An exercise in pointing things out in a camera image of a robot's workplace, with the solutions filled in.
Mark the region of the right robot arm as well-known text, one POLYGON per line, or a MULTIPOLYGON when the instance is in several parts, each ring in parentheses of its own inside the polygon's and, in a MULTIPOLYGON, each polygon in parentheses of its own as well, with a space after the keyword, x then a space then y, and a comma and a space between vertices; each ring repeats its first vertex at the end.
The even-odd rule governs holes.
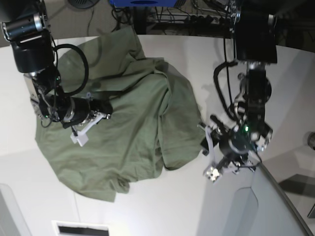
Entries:
POLYGON ((82 123, 109 119, 113 107, 107 101, 77 97, 89 79, 89 65, 83 51, 72 44, 56 45, 49 30, 42 0, 2 0, 0 28, 10 43, 17 70, 23 73, 30 102, 41 122, 60 122, 64 129, 82 123), (71 49, 83 63, 83 81, 73 91, 64 91, 58 70, 58 50, 71 49))

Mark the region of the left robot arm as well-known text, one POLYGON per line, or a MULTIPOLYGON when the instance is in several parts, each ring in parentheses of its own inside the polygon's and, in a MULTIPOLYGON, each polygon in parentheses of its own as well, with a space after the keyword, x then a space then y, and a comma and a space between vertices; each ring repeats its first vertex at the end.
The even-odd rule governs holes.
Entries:
POLYGON ((266 1, 230 0, 225 15, 233 38, 234 58, 215 68, 213 81, 223 109, 234 125, 227 126, 215 115, 210 117, 214 126, 200 125, 205 132, 202 147, 210 157, 204 174, 211 181, 226 172, 255 171, 257 164, 252 158, 262 162, 259 153, 266 149, 273 135, 265 121, 265 106, 272 93, 266 66, 278 61, 275 12, 266 1), (238 75, 239 93, 226 103, 219 74, 241 63, 247 68, 238 75))

